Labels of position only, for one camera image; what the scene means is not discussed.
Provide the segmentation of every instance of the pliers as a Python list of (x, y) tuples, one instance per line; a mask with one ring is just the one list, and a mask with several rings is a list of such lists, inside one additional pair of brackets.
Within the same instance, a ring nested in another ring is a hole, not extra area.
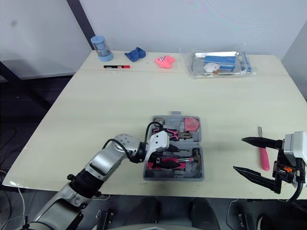
[(171, 136), (169, 137), (169, 140), (173, 140), (173, 141), (179, 141), (179, 139), (190, 139), (192, 138), (192, 134), (187, 133), (187, 132), (179, 132), (176, 129), (170, 129), (170, 128), (157, 128), (153, 130), (153, 133), (158, 133), (161, 131), (165, 131), (166, 133), (171, 134)]

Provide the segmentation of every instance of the clear plastic bag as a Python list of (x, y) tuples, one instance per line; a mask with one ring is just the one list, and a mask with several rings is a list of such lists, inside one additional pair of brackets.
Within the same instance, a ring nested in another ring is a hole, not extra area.
[(217, 52), (180, 50), (179, 53), (185, 72), (192, 79), (237, 78), (256, 74), (248, 54), (237, 51), (237, 47)]

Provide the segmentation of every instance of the blue container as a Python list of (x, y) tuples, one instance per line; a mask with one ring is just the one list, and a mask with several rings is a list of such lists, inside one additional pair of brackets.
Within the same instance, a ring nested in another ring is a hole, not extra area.
[(103, 36), (94, 36), (91, 38), (91, 42), (101, 61), (110, 61), (113, 59), (111, 50), (107, 46), (106, 40)]

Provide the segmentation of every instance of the pink screwdriver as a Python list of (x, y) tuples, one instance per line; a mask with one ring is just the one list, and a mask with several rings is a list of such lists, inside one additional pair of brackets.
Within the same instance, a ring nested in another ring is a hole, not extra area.
[[(258, 126), (259, 137), (262, 137), (262, 128)], [(260, 162), (262, 169), (265, 171), (270, 170), (270, 163), (267, 150), (265, 148), (260, 148)]]

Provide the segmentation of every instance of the black cable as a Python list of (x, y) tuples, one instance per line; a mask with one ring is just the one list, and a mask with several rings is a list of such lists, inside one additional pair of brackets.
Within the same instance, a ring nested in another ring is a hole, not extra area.
[(4, 193), (5, 193), (5, 195), (6, 195), (7, 199), (8, 199), (8, 202), (9, 202), (10, 212), (9, 212), (9, 216), (8, 216), (7, 220), (5, 221), (4, 225), (2, 226), (1, 230), (3, 230), (4, 227), (7, 225), (8, 220), (10, 219), (10, 217), (12, 215), (12, 205), (11, 205), (11, 201), (10, 201), (9, 195), (7, 194), (6, 191), (4, 191)]
[(13, 130), (14, 130), (13, 136), (12, 136), (7, 142), (5, 142), (5, 143), (0, 147), (0, 150), (1, 150), (4, 146), (6, 146), (6, 145), (16, 136), (17, 129), (14, 128), (14, 127), (10, 128), (10, 129), (13, 129)]
[(8, 155), (6, 155), (3, 160), (0, 162), (0, 166), (5, 162), (5, 160), (13, 153), (13, 152), (21, 152), (20, 148), (24, 147), (26, 143), (20, 145), (19, 147), (13, 149)]
[(293, 203), (293, 201), (295, 201), (295, 200), (299, 197), (299, 195), (300, 195), (301, 192), (302, 192), (303, 185), (304, 185), (303, 182), (301, 182), (301, 181), (297, 182), (296, 191), (295, 191), (295, 193), (293, 194), (293, 196), (292, 196), (290, 199), (287, 200), (287, 202)]
[(302, 212), (307, 213), (307, 209), (304, 208), (303, 206), (301, 206), (301, 205), (299, 205), (299, 204), (297, 204), (295, 202), (291, 202), (290, 204), (294, 205), (294, 207), (296, 207), (297, 209), (301, 210)]
[(106, 141), (106, 143), (104, 144), (104, 146), (102, 147), (102, 149), (105, 149), (106, 148), (106, 145), (110, 142), (110, 141), (113, 141), (115, 143), (117, 143), (125, 152), (125, 154), (127, 155), (127, 158), (129, 159), (129, 161), (131, 161), (131, 157), (127, 151), (127, 149), (118, 141), (118, 140), (115, 140), (115, 139), (109, 139)]
[(148, 130), (150, 128), (150, 126), (152, 124), (156, 124), (156, 125), (159, 125), (160, 128), (163, 128), (163, 125), (157, 121), (153, 121), (151, 123), (148, 124), (147, 128), (146, 128), (146, 133), (145, 133), (145, 140), (144, 140), (144, 152), (146, 152), (146, 143), (147, 143), (147, 135), (148, 135)]

